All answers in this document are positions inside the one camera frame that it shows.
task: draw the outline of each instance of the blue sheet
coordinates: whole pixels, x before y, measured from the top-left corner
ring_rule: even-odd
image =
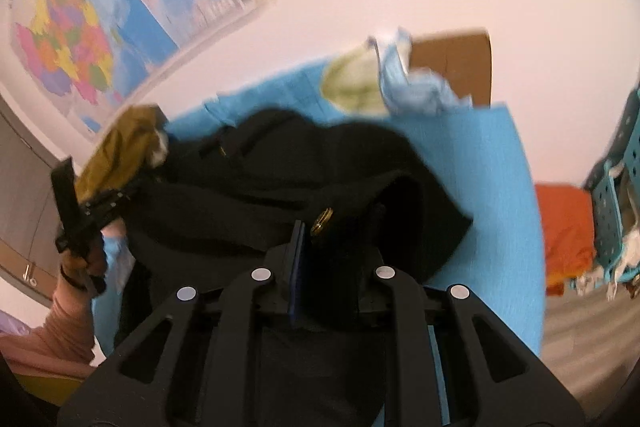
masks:
[[[354,120],[320,95],[327,60],[289,71],[215,100],[165,127],[198,139],[267,107],[289,108],[317,123]],[[540,352],[545,266],[540,214],[529,166],[506,107],[461,109],[438,116],[378,121],[404,134],[450,197],[474,223],[428,285],[471,288],[534,352]]]
[[[120,327],[120,307],[122,292],[116,283],[116,258],[120,251],[119,242],[113,237],[104,238],[104,253],[107,256],[108,270],[104,276],[107,290],[91,302],[94,313],[95,338],[105,357],[113,353],[115,335]]]

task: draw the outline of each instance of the black wristband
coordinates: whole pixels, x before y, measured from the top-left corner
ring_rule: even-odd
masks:
[[[60,275],[62,275],[62,277],[64,278],[65,281],[67,281],[71,286],[73,286],[76,290],[80,290],[83,292],[86,292],[86,286],[84,286],[83,284],[80,284],[76,281],[74,281],[73,279],[71,279],[71,277],[69,277],[65,271],[62,269],[62,264],[60,265]]]

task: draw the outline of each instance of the gold button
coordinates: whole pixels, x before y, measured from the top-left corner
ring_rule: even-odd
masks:
[[[331,216],[334,215],[334,210],[332,208],[326,208],[322,211],[322,213],[316,218],[311,227],[311,235],[318,235],[322,232],[322,228],[326,225],[327,221],[331,219]]]

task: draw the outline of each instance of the purple cloth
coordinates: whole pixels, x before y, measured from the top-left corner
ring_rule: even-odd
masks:
[[[11,335],[26,335],[31,331],[24,322],[19,321],[8,313],[0,311],[0,333],[9,333]]]

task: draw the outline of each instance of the human hand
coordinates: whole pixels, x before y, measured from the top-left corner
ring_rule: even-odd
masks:
[[[107,257],[102,246],[102,238],[100,237],[91,244],[86,259],[74,257],[69,250],[65,250],[60,260],[65,275],[81,286],[84,285],[81,273],[85,270],[89,275],[104,277],[107,272]]]
[[[102,229],[102,237],[125,237],[127,235],[127,227],[124,224],[124,220],[119,217],[115,221],[111,221],[106,227]]]

